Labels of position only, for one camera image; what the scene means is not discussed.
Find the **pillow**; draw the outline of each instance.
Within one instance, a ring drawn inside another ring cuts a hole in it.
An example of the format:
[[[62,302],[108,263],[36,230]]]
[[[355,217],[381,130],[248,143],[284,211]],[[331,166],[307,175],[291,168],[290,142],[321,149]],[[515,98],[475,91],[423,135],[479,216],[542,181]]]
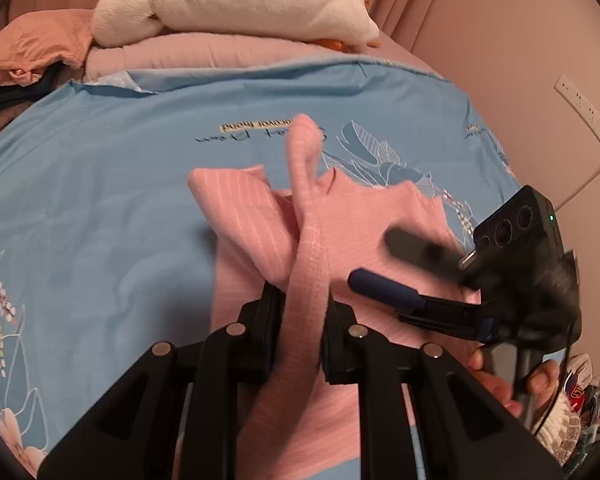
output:
[[[363,47],[360,53],[433,72],[426,63],[383,34],[380,48]],[[346,55],[299,41],[182,32],[117,48],[93,48],[85,63],[84,80],[94,81],[137,68],[248,68],[306,57]]]
[[[0,31],[0,85],[31,85],[57,61],[80,68],[93,39],[92,13],[40,10],[13,20]]]

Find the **human hand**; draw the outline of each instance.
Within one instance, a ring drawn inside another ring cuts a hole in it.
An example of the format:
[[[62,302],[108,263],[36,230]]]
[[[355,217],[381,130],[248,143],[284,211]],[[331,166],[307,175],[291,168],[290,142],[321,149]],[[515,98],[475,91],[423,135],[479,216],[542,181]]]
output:
[[[469,370],[478,382],[484,386],[507,411],[518,418],[522,413],[522,404],[512,399],[513,387],[503,379],[491,375],[482,370],[484,367],[484,356],[477,348],[469,359]],[[526,382],[526,390],[535,395],[534,419],[542,413],[551,401],[558,387],[560,367],[556,361],[545,361],[531,373]]]

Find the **pink towel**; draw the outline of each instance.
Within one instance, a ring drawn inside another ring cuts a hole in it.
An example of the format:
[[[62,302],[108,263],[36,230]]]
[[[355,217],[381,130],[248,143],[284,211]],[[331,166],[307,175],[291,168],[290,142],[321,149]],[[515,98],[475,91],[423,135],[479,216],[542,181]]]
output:
[[[423,294],[477,299],[392,260],[379,245],[382,233],[400,224],[454,246],[439,198],[425,198],[411,182],[363,187],[339,170],[317,178],[321,150],[315,123],[298,116],[286,137],[290,193],[272,190],[262,167],[189,174],[189,187],[219,237],[213,329],[259,297],[263,280],[286,291],[276,367],[238,436],[240,480],[307,478],[360,453],[357,388],[329,386],[318,370],[329,290],[354,307],[358,322],[391,341],[420,346],[437,340],[463,361],[475,347],[402,324],[391,309],[349,291],[347,276],[362,266]]]

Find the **metal screw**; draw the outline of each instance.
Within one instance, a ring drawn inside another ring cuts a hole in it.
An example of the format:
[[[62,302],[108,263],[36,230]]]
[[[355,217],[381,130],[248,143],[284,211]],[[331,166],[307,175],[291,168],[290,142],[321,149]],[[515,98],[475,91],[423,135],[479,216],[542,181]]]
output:
[[[156,343],[152,346],[151,352],[156,357],[164,357],[165,355],[168,355],[171,352],[171,345],[166,341],[160,341],[159,343]]]
[[[443,353],[445,353],[445,351],[442,348],[442,346],[440,346],[437,343],[426,343],[422,347],[422,351],[426,355],[428,355],[429,357],[433,357],[434,359],[439,358],[440,356],[442,356]]]
[[[247,327],[242,323],[231,323],[231,325],[227,325],[226,332],[228,335],[238,336],[247,332]]]
[[[364,325],[351,325],[349,327],[349,335],[352,337],[359,337],[362,339],[369,333],[369,329]]]
[[[462,260],[458,262],[458,269],[465,270],[468,266],[470,266],[475,259],[478,257],[478,251],[472,251],[467,256],[465,256]]]

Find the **camera lens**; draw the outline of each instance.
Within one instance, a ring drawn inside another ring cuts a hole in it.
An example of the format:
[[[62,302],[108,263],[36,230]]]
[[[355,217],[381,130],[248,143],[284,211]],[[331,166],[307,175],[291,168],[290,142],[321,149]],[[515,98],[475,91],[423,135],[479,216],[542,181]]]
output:
[[[522,206],[518,211],[518,227],[522,230],[529,229],[533,219],[533,210],[528,205]]]
[[[491,245],[491,239],[484,235],[480,240],[478,240],[478,249],[488,249]]]
[[[503,220],[496,226],[496,245],[498,247],[504,247],[511,241],[511,235],[513,234],[513,229],[511,227],[511,222],[509,220]]]

